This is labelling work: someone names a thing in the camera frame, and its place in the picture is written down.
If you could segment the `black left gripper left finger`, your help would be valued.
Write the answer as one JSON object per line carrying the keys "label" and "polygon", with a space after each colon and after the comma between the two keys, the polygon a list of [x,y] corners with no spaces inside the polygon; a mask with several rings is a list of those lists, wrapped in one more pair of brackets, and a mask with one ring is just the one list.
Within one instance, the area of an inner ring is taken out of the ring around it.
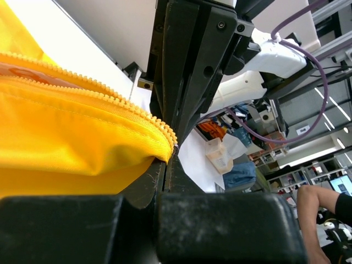
{"label": "black left gripper left finger", "polygon": [[156,194],[165,163],[115,195],[1,199],[1,263],[158,263]]}

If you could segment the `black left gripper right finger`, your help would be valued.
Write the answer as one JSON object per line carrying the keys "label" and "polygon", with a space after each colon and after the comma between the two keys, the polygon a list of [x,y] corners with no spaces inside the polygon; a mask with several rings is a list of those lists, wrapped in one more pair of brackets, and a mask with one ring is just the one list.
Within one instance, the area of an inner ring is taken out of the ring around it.
{"label": "black left gripper right finger", "polygon": [[177,156],[157,200],[156,251],[161,263],[307,263],[293,212],[268,192],[207,194]]}

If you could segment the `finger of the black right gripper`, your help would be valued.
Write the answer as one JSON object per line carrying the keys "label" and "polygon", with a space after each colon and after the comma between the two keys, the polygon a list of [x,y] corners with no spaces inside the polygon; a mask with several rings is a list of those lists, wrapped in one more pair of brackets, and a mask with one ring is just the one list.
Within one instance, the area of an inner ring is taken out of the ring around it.
{"label": "finger of the black right gripper", "polygon": [[199,1],[158,1],[150,47],[152,114],[175,132],[190,132],[192,118],[182,117],[186,62],[200,11]]}
{"label": "finger of the black right gripper", "polygon": [[201,18],[197,21],[188,51],[186,83],[175,124],[178,142],[182,143],[192,127],[192,117],[203,103],[204,93],[217,72],[237,25],[233,8],[202,3]]}

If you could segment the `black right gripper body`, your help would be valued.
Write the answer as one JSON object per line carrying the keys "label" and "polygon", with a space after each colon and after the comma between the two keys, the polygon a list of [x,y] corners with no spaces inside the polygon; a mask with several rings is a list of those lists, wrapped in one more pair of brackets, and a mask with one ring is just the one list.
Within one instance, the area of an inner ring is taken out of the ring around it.
{"label": "black right gripper body", "polygon": [[[246,62],[259,52],[259,47],[252,40],[254,25],[252,19],[258,15],[260,10],[260,1],[199,1],[202,3],[219,4],[226,8],[233,8],[237,15],[237,25],[234,28],[232,39],[226,49],[221,64],[215,73],[221,75],[230,75],[243,69]],[[147,69],[142,73],[138,86],[151,90],[153,88],[152,78],[150,77],[150,55],[148,58]]]}

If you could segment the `person forearm in background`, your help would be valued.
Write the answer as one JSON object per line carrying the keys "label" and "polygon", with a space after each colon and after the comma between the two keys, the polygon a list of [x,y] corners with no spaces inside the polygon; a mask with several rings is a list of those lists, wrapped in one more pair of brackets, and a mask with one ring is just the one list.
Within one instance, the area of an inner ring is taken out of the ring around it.
{"label": "person forearm in background", "polygon": [[351,226],[351,196],[317,185],[303,185],[297,193],[297,212],[302,238],[309,263],[332,263],[338,257],[328,248],[327,255],[320,246],[317,235],[317,216],[320,208],[327,209],[335,218]]}

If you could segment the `yellow hooded jacket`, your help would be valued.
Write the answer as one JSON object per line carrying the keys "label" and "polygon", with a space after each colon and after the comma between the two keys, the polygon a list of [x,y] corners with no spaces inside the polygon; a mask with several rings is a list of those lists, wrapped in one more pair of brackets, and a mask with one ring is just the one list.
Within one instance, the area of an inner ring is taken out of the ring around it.
{"label": "yellow hooded jacket", "polygon": [[176,144],[162,120],[56,66],[1,1],[1,197],[117,194]]}

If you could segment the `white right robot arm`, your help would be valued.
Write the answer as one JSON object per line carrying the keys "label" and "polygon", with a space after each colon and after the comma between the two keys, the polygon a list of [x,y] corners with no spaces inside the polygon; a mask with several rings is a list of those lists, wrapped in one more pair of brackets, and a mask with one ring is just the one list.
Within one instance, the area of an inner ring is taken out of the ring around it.
{"label": "white right robot arm", "polygon": [[158,1],[147,70],[152,114],[183,142],[206,113],[225,75],[245,71],[282,79],[307,59],[258,31],[253,19],[270,1]]}

